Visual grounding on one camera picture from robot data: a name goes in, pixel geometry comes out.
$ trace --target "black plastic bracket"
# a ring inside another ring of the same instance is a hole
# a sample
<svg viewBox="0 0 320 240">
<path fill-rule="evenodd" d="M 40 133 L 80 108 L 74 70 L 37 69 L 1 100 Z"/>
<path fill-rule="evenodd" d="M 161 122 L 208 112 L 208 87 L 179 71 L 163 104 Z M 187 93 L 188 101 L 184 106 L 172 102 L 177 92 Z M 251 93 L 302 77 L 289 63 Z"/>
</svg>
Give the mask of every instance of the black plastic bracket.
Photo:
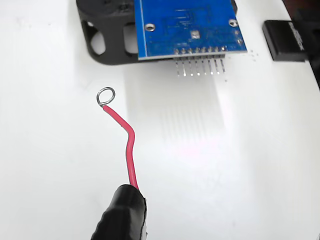
<svg viewBox="0 0 320 240">
<path fill-rule="evenodd" d="M 121 65 L 138 62 L 138 54 L 125 48 L 124 27 L 135 24 L 133 0 L 76 0 L 81 26 L 90 56 L 101 64 Z M 100 32 L 105 51 L 92 48 L 94 35 Z"/>
</svg>

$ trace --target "metal pin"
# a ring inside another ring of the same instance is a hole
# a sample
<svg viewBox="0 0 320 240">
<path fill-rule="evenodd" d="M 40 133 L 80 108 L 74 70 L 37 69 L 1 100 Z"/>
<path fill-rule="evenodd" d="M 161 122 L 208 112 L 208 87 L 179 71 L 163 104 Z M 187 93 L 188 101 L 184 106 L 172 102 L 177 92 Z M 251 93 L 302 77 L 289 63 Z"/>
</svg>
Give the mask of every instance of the metal pin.
<svg viewBox="0 0 320 240">
<path fill-rule="evenodd" d="M 205 67 L 205 63 L 204 63 L 204 58 L 203 58 L 203 57 L 201 57 L 201 61 L 202 61 L 202 68 L 203 68 L 204 75 L 207 75 L 206 67 Z"/>
<path fill-rule="evenodd" d="M 208 56 L 207 56 L 206 58 L 208 59 L 208 65 L 209 65 L 209 69 L 210 69 L 210 74 L 211 74 L 211 75 L 213 75 L 213 74 L 214 74 L 214 72 L 212 71 L 212 67 L 211 67 L 210 59 L 209 59 L 209 57 L 208 57 Z"/>
<path fill-rule="evenodd" d="M 199 72 L 199 68 L 198 68 L 198 60 L 196 57 L 194 57 L 194 61 L 195 61 L 195 69 L 196 69 L 196 74 L 198 76 L 200 76 L 200 72 Z"/>
<path fill-rule="evenodd" d="M 192 65 L 191 65 L 190 57 L 188 57 L 188 60 L 189 60 L 190 75 L 193 76 L 194 73 L 192 72 Z"/>
<path fill-rule="evenodd" d="M 214 60 L 214 65 L 215 65 L 215 70 L 216 70 L 216 74 L 220 74 L 219 70 L 218 70 L 218 64 L 217 64 L 217 60 Z"/>
<path fill-rule="evenodd" d="M 181 58 L 181 60 L 182 60 L 182 67 L 183 67 L 183 76 L 185 77 L 187 76 L 186 69 L 185 69 L 185 61 L 184 61 L 184 58 Z"/>
<path fill-rule="evenodd" d="M 176 66 L 176 73 L 178 74 L 178 77 L 180 77 L 180 71 L 179 71 L 179 64 L 178 64 L 178 59 L 175 59 L 175 66 Z"/>
<path fill-rule="evenodd" d="M 226 70 L 225 70 L 224 61 L 222 59 L 220 59 L 220 62 L 221 62 L 222 71 L 223 71 L 223 73 L 225 73 Z"/>
</svg>

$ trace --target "white table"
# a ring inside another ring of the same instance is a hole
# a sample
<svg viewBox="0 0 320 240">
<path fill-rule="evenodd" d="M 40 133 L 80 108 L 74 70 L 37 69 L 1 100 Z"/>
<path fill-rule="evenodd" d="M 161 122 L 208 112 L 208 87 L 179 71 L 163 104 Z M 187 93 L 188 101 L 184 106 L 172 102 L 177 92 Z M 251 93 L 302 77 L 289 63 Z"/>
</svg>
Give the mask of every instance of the white table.
<svg viewBox="0 0 320 240">
<path fill-rule="evenodd" d="M 126 132 L 149 240 L 315 240 L 320 93 L 308 63 L 272 61 L 262 32 L 281 0 L 237 0 L 248 54 L 227 73 L 177 78 L 173 62 L 101 65 L 75 0 L 0 2 L 0 239 L 89 240 L 128 183 Z"/>
</svg>

